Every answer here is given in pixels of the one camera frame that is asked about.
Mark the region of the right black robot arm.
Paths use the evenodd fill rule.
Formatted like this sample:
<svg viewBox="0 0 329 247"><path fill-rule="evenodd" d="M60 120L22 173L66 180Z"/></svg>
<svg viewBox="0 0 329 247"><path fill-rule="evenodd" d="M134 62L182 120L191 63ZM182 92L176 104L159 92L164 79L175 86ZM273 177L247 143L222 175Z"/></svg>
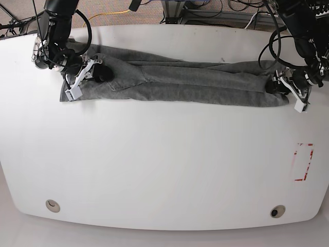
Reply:
<svg viewBox="0 0 329 247"><path fill-rule="evenodd" d="M87 51L92 42L92 28L86 16L77 9L78 1L46 1L38 23L32 61L40 69L55 69L69 86L79 76L97 83L112 81L114 72L97 56L89 58ZM67 47L72 16L79 15L87 25L88 40L80 49Z"/></svg>

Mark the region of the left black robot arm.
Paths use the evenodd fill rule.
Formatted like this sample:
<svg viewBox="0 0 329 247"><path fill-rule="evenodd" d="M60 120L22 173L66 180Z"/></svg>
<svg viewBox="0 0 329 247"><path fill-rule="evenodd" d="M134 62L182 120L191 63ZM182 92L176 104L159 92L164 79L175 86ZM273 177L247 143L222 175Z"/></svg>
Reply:
<svg viewBox="0 0 329 247"><path fill-rule="evenodd" d="M323 86L328 77L328 1L263 1L271 16L275 11L284 26L276 25L269 40L269 50L275 61L292 69L293 88L308 100L313 85ZM297 53L305 66L292 65L280 59L280 34L288 30Z"/></svg>

